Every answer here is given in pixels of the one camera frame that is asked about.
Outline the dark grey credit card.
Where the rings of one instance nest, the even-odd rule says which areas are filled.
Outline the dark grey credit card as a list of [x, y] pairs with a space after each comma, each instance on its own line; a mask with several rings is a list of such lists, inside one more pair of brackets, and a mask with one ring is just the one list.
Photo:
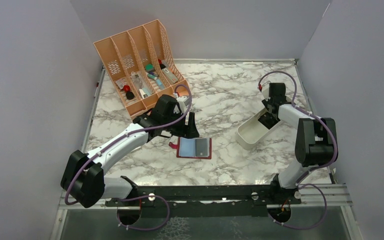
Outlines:
[[210, 139], [196, 138], [194, 140], [195, 156], [206, 158], [210, 155]]

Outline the red leather card holder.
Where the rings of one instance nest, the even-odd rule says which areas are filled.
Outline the red leather card holder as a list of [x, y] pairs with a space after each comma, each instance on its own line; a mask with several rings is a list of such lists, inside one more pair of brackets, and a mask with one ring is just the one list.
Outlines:
[[212, 139], [209, 138], [209, 156], [208, 157], [195, 156], [195, 139], [196, 138], [179, 137], [177, 140], [177, 143], [170, 142], [168, 145], [172, 149], [176, 150], [177, 158], [210, 160], [212, 158]]

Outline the black credit card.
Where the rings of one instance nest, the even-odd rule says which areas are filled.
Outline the black credit card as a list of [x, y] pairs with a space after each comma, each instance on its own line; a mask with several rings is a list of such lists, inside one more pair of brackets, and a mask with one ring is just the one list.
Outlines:
[[265, 126], [268, 130], [272, 129], [278, 122], [279, 120], [275, 118], [272, 114], [269, 112], [265, 112], [262, 114], [259, 118], [258, 121]]

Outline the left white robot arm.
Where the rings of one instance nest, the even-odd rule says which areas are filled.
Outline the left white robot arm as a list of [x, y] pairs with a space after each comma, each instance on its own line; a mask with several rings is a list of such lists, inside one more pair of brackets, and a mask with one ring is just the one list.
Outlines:
[[127, 206], [135, 203], [134, 182], [127, 177], [106, 178], [105, 174], [130, 152], [160, 137], [163, 131], [187, 139], [199, 137], [191, 103], [190, 96], [163, 94], [154, 107], [135, 117], [110, 141], [86, 153], [74, 151], [60, 183], [66, 191], [65, 204], [79, 203], [90, 208], [101, 199], [119, 199]]

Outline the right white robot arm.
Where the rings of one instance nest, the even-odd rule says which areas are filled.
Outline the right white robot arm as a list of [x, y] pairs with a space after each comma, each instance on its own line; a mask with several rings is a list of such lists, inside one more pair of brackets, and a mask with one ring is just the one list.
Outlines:
[[317, 167], [337, 160], [336, 123], [332, 118], [300, 111], [287, 99], [284, 83], [269, 83], [268, 97], [262, 103], [267, 112], [258, 121], [263, 126], [270, 130], [284, 121], [296, 129], [295, 160], [275, 175], [268, 190], [269, 199], [280, 204], [294, 195], [298, 185]]

